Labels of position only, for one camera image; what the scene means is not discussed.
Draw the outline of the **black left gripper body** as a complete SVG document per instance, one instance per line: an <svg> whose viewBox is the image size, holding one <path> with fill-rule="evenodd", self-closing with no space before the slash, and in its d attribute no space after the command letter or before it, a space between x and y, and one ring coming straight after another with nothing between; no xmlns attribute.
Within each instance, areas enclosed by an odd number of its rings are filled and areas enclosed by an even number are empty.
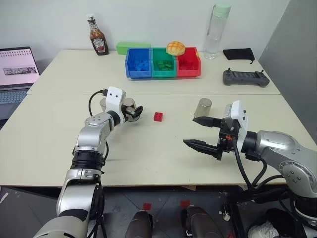
<svg viewBox="0 0 317 238"><path fill-rule="evenodd" d="M122 113L124 114L125 121L127 122L134 122L134 114L135 114L135 108L132 106L122 106Z"/></svg>

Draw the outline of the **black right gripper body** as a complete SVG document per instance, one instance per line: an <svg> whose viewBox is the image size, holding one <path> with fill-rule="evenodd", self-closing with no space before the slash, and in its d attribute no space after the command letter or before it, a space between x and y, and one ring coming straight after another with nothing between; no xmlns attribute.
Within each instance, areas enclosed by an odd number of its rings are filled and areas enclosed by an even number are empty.
<svg viewBox="0 0 317 238"><path fill-rule="evenodd" d="M240 124L237 119L218 119L215 126L220 128L215 156L220 161L223 152L234 151L233 138L235 137L237 141Z"/></svg>

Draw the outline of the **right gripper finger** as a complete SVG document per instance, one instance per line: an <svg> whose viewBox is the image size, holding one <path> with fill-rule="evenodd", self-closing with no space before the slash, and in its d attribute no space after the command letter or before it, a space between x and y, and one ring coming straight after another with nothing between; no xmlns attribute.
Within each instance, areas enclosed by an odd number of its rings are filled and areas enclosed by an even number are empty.
<svg viewBox="0 0 317 238"><path fill-rule="evenodd" d="M193 121L198 123L199 125L206 126L206 127L223 127L223 119L212 118L212 117L196 117L193 118Z"/></svg>
<svg viewBox="0 0 317 238"><path fill-rule="evenodd" d="M200 153L208 154L217 158L218 148L216 146L209 145L204 141L200 141L196 139L184 139L183 142L190 148Z"/></svg>

